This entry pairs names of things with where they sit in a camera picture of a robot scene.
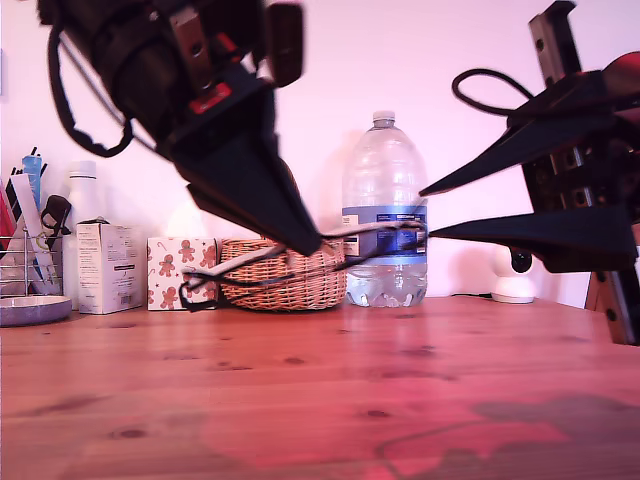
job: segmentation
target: table surface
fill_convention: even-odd
[[[13,479],[640,478],[640,349],[536,301],[0,330]]]

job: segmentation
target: tissue box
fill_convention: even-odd
[[[150,238],[147,241],[149,310],[184,310],[178,291],[184,273],[208,272],[218,264],[218,242],[212,238]],[[218,299],[218,285],[210,282],[187,292],[194,303]]]
[[[136,232],[99,223],[78,224],[78,310],[106,314],[140,307]]]

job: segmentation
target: water bottle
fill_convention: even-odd
[[[380,221],[426,222],[426,206],[416,207],[427,185],[424,161],[415,145],[395,126],[395,113],[373,114],[373,128],[362,137],[343,177],[342,221],[356,225]],[[365,256],[378,246],[398,251],[425,240],[425,232],[367,233],[348,238],[348,259]],[[371,259],[347,272],[347,298],[363,307],[419,304],[427,288],[426,242],[414,250]]]
[[[96,163],[93,160],[73,162],[69,172],[69,203],[71,212],[66,227],[71,235],[62,239],[62,278],[64,295],[71,298],[73,310],[78,309],[78,240],[76,225],[103,216],[98,199]]]

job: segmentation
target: wicker basket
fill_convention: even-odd
[[[225,240],[222,242],[221,261],[225,262],[239,255],[273,246],[270,240]],[[282,254],[276,258],[264,260],[228,274],[230,278],[241,281],[258,281],[287,275],[291,271],[317,271],[322,267],[331,267],[344,261],[342,241],[330,242],[331,249],[324,249],[310,257],[291,253],[292,258],[287,266],[287,257]],[[322,310],[333,307],[344,299],[346,290],[346,274],[332,272],[326,275],[315,275],[304,278],[296,275],[295,281],[285,281],[271,287],[239,288],[222,285],[225,297],[238,307],[252,310],[292,311]]]

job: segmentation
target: bottle label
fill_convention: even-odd
[[[397,253],[372,258],[369,265],[414,265],[427,261],[427,244],[425,241],[427,218],[426,206],[375,206],[375,207],[347,207],[342,209],[342,224],[344,226],[362,225],[375,222],[416,221],[425,223],[424,231],[416,230],[385,230],[381,232],[362,233],[344,239],[345,255],[354,260],[365,257],[377,248],[385,252],[397,252],[404,245],[423,242],[417,248],[402,250]]]

